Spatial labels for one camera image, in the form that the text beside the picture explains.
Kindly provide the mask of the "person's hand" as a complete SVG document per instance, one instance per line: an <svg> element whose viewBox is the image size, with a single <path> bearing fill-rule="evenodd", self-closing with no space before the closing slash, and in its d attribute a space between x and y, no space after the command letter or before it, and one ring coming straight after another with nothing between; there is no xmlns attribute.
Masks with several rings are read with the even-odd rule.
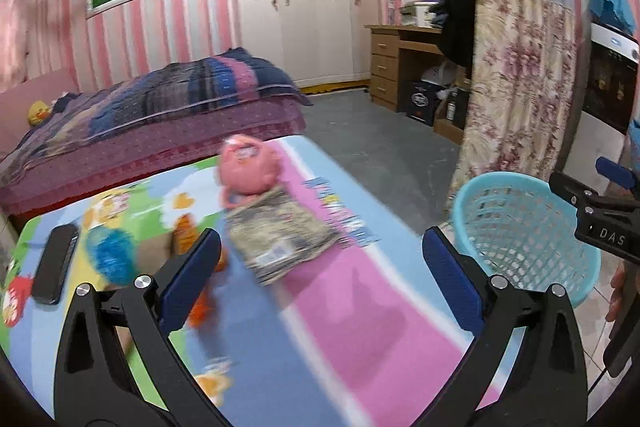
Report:
<svg viewBox="0 0 640 427"><path fill-rule="evenodd" d="M605 315L605 321L608 323L615 322L617 320L617 315L620 313L620 309L622 309L626 276L626 265L624 262L620 262L620 265L617 267L612 279L610 280L612 295L610 303L608 304L608 313Z"/></svg>

